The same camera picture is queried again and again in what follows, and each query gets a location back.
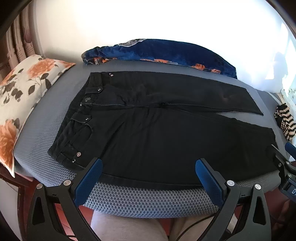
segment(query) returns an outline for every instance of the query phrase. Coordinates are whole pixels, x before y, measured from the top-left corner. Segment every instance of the brown curtain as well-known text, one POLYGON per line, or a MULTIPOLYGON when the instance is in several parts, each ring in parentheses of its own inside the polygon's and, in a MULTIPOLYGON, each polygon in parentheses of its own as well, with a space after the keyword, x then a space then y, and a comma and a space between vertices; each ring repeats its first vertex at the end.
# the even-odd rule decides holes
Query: brown curtain
POLYGON ((32 54, 35 54, 35 51, 29 27, 29 6, 27 6, 0 40, 0 83, 12 69, 32 54))

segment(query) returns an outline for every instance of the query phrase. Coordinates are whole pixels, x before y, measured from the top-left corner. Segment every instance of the bed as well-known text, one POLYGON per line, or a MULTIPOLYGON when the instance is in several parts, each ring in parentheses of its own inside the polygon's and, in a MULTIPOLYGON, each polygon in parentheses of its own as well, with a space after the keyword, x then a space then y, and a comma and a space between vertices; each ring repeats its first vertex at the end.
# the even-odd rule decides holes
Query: bed
MULTIPOLYGON (((220 113, 227 117, 272 128, 279 150, 286 153, 286 139, 277 126, 274 112, 278 103, 267 92, 258 91, 245 83, 223 75, 198 71, 184 66, 145 61, 113 60, 103 65, 73 66, 48 90, 29 116, 14 148, 16 171, 35 177, 46 186, 60 185, 75 174, 51 158, 47 151, 55 140, 70 102, 84 85, 91 72, 150 71, 186 74, 212 79, 247 89, 263 116, 245 112, 220 113)), ((238 184, 259 183, 264 192, 273 190, 280 182, 278 172, 272 172, 238 184)), ((98 182, 86 207, 108 214, 141 218, 176 218, 217 211, 202 188, 178 191, 157 191, 128 188, 98 182)))

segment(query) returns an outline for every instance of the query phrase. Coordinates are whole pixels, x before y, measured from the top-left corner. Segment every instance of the rivet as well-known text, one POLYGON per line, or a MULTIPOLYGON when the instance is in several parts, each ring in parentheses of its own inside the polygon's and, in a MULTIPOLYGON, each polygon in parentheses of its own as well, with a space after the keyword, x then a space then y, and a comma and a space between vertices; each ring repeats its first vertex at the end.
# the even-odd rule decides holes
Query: rivet
POLYGON ((232 180, 228 180, 228 181, 227 181, 227 185, 228 185, 228 186, 231 186, 231 187, 232 187, 232 186, 234 186, 234 184, 235 184, 235 183, 234 183, 234 181, 232 181, 232 180))
POLYGON ((37 186, 36 186, 37 189, 40 189, 42 187, 43 187, 43 184, 42 183, 38 183, 37 186))
POLYGON ((259 184, 255 184, 255 188, 260 190, 261 189, 261 186, 259 184))
POLYGON ((65 181, 63 182, 63 184, 64 184, 65 186, 69 186, 69 185, 71 184, 71 181, 70 181, 70 180, 65 180, 65 181))

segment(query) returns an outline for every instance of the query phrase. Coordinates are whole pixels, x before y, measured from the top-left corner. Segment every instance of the blue plush blanket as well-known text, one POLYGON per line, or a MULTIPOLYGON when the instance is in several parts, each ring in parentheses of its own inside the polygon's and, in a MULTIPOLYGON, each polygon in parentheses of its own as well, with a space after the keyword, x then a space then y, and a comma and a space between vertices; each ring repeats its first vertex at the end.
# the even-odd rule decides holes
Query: blue plush blanket
POLYGON ((103 64, 113 59, 144 60, 183 65, 237 78, 235 67, 213 51, 196 44, 171 40, 134 39, 113 47, 95 47, 81 57, 86 64, 103 64))

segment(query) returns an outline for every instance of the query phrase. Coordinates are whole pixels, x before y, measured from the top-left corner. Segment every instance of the black and white striped cloth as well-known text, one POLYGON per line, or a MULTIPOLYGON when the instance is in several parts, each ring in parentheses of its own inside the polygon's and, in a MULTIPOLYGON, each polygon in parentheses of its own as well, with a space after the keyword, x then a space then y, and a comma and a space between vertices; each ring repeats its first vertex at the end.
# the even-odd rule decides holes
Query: black and white striped cloth
POLYGON ((292 140, 295 136, 296 124, 286 103, 278 105, 274 117, 278 127, 283 130, 286 139, 288 141, 292 140))

